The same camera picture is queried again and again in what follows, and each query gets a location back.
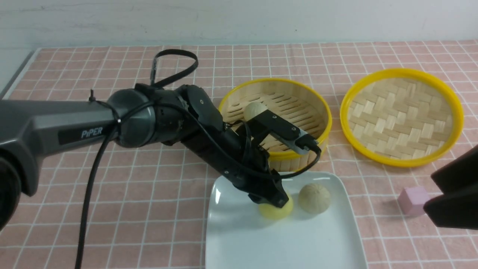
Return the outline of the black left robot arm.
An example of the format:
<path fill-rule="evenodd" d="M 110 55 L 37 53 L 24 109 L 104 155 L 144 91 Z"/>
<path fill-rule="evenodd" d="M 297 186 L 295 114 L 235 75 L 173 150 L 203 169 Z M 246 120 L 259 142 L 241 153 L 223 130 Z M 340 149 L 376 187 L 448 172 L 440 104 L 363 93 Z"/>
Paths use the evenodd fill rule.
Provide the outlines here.
<path fill-rule="evenodd" d="M 159 90 L 145 84 L 119 90 L 106 102 L 1 100 L 1 227 L 21 194 L 36 194 L 43 160 L 113 140 L 123 148 L 182 143 L 247 193 L 254 203 L 282 208 L 289 200 L 271 171 L 269 155 L 227 128 L 205 90 L 183 85 Z"/>

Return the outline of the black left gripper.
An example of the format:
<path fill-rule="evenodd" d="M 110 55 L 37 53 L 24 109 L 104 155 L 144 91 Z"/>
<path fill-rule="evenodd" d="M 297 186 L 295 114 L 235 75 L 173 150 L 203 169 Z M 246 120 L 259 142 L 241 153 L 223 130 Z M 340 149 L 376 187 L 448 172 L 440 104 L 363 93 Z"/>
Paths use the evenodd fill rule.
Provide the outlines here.
<path fill-rule="evenodd" d="M 264 174 L 272 175 L 264 150 L 249 149 L 244 159 L 244 137 L 231 128 L 206 130 L 208 133 L 200 128 L 190 133 L 187 136 L 187 148 L 228 179 L 235 188 L 248 193 L 254 203 L 282 209 L 289 202 L 281 179 L 263 177 Z"/>

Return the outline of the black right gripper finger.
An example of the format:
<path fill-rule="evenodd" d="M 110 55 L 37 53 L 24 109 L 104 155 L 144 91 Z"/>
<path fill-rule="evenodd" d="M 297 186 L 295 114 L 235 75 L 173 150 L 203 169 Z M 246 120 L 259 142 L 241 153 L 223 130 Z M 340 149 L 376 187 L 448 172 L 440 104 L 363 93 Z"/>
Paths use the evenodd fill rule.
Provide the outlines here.
<path fill-rule="evenodd" d="M 427 201 L 423 209 L 438 228 L 478 229 L 477 193 L 442 194 Z"/>
<path fill-rule="evenodd" d="M 432 173 L 431 179 L 444 194 L 477 185 L 478 147 L 474 146 L 456 160 Z"/>

